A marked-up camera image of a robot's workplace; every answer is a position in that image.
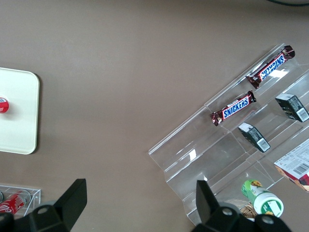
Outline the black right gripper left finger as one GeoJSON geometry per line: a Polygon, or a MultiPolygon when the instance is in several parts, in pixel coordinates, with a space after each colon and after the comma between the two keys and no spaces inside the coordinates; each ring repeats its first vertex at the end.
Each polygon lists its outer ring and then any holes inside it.
{"type": "Polygon", "coordinates": [[[46,204],[14,222],[15,232],[69,232],[87,205],[85,179],[76,179],[53,205],[46,204]]]}

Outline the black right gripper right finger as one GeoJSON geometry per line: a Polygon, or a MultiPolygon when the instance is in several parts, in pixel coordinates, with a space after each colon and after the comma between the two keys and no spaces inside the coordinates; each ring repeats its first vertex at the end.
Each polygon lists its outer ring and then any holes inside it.
{"type": "Polygon", "coordinates": [[[194,232],[238,232],[240,211],[230,203],[219,203],[207,181],[198,180],[196,206],[201,219],[194,232]]]}

